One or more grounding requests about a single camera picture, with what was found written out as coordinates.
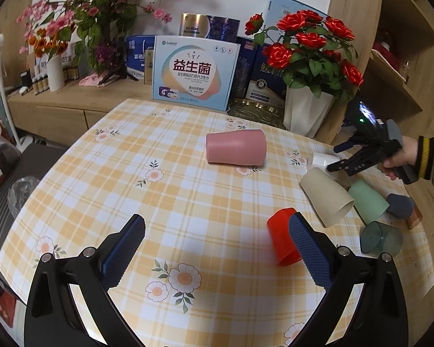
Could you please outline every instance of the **rose bouquet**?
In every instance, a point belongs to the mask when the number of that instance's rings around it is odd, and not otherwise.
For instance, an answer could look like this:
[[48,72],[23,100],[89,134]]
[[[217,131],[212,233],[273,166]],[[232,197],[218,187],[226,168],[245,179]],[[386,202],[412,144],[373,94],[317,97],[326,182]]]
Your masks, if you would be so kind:
[[77,29],[81,41],[75,44],[73,67],[88,51],[88,63],[98,73],[115,66],[121,59],[115,40],[123,40],[137,18],[137,8],[169,23],[172,17],[163,9],[142,6],[135,0],[40,0],[28,7],[17,19],[25,21],[25,46],[34,47],[36,56],[44,53],[51,59],[60,54]]
[[[263,53],[269,58],[267,65],[282,72],[288,87],[308,86],[316,97],[322,92],[343,101],[354,97],[353,86],[359,87],[363,78],[351,63],[352,53],[358,57],[350,43],[354,35],[341,20],[323,20],[312,10],[300,10],[286,15],[276,27],[261,30],[263,23],[261,14],[251,17],[246,35],[254,34],[254,42],[264,45],[270,30],[282,32],[278,42],[265,47]],[[345,59],[338,50],[343,51]]]

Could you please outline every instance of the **checkered tablecloth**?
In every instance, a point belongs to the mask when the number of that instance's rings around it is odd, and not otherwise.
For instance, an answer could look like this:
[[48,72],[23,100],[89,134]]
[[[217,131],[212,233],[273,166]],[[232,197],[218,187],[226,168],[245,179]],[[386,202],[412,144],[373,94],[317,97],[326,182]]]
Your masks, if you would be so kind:
[[[266,134],[264,167],[206,162],[207,133],[250,128]],[[303,261],[276,266],[267,219],[294,207],[356,254],[364,229],[355,210],[331,228],[322,226],[299,185],[312,152],[331,153],[331,147],[222,114],[127,100],[40,182],[7,236],[0,270],[26,301],[43,253],[78,255],[138,213],[146,221],[145,240],[109,294],[147,346],[288,345],[324,289]],[[375,168],[359,176],[383,196],[407,194]],[[411,311],[434,284],[424,222],[408,231],[389,215],[382,221],[404,235],[396,264]],[[101,340],[78,287],[73,290],[90,335]],[[332,339],[345,332],[359,294],[356,286]]]

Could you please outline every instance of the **person's arm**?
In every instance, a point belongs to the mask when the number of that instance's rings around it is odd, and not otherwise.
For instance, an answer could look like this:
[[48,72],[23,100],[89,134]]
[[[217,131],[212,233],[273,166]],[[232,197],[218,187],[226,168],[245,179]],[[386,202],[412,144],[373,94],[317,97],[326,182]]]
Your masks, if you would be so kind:
[[434,185],[434,138],[420,136],[418,140],[403,137],[404,146],[397,154],[383,162],[383,172],[395,180],[396,174],[392,167],[411,164],[415,167],[418,176],[432,180]]

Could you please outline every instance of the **white planter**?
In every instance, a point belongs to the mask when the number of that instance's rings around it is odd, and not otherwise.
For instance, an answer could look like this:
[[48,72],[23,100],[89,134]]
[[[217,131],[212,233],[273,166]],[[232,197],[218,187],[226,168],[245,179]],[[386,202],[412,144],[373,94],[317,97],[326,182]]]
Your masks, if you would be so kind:
[[292,133],[313,138],[333,102],[333,96],[326,92],[317,98],[308,87],[288,87],[283,125]]
[[63,63],[61,62],[61,56],[53,56],[51,60],[47,62],[47,75],[50,91],[56,91],[64,87]]

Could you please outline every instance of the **metal bolt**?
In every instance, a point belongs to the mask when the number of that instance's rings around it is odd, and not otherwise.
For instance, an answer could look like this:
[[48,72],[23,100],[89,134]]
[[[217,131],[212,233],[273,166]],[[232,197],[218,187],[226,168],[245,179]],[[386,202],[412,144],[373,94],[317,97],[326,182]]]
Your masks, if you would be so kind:
[[348,256],[348,255],[350,254],[350,249],[349,249],[348,247],[343,247],[343,246],[341,246],[341,247],[339,247],[339,248],[337,249],[337,252],[338,252],[341,256],[346,257],[346,256]]
[[386,261],[386,262],[391,262],[392,261],[392,256],[389,253],[383,253],[381,258]]
[[42,257],[40,257],[42,262],[48,262],[51,260],[51,253],[45,253]]
[[96,249],[94,247],[88,247],[88,248],[84,249],[83,255],[85,257],[91,257],[95,254],[95,252],[96,252]]

